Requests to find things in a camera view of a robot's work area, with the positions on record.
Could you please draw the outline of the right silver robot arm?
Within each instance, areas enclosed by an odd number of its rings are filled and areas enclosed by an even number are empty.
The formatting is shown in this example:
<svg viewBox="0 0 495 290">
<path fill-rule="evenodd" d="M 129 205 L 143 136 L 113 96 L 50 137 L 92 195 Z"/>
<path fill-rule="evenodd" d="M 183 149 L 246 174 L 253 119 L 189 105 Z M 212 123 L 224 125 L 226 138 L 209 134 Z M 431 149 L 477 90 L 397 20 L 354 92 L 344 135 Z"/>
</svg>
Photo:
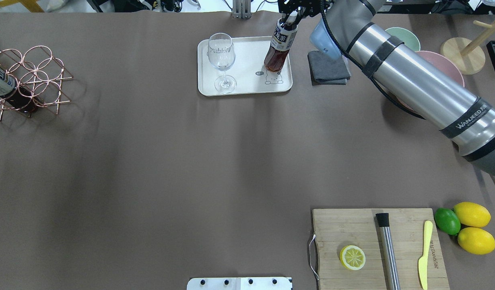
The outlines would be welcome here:
<svg viewBox="0 0 495 290">
<path fill-rule="evenodd" d="M 495 176 L 495 109 L 468 91 L 371 19 L 383 0 L 279 0 L 281 13 L 321 14 L 325 40 L 333 42 L 375 86 L 384 86 L 432 122 L 459 154 Z"/>
</svg>

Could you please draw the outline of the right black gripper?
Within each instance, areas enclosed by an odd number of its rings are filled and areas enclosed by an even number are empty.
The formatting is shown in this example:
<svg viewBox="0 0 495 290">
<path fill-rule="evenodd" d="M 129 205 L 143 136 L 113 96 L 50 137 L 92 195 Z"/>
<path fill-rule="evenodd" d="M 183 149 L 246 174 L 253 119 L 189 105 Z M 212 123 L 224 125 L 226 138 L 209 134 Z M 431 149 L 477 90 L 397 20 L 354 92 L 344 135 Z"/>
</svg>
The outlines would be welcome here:
<svg viewBox="0 0 495 290">
<path fill-rule="evenodd" d="M 287 25 L 297 25 L 299 15 L 302 17 L 315 17 L 317 14 L 326 11 L 332 5 L 332 0 L 278 0 L 277 3 L 281 15 L 276 25 L 284 27 L 286 19 Z"/>
</svg>

